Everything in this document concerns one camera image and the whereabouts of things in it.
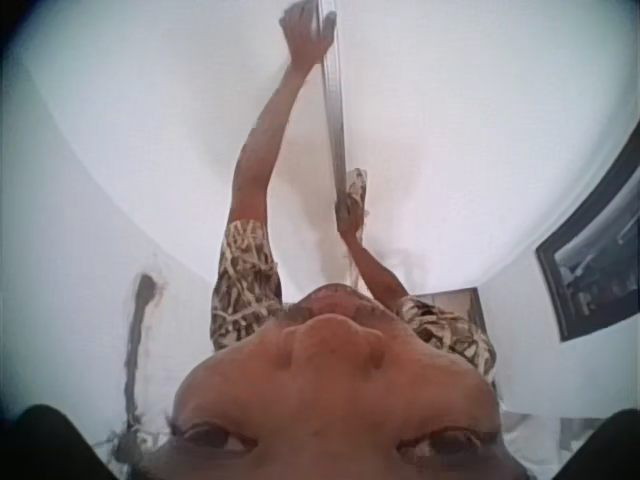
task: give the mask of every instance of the person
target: person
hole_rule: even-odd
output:
[[[314,34],[315,10],[298,2],[280,21],[291,61],[235,167],[216,353],[182,382],[172,436],[144,468],[163,479],[521,478],[500,437],[489,340],[408,294],[358,242],[356,203],[338,229],[373,299],[332,284],[283,307],[267,190],[296,97],[333,42],[335,13]]]

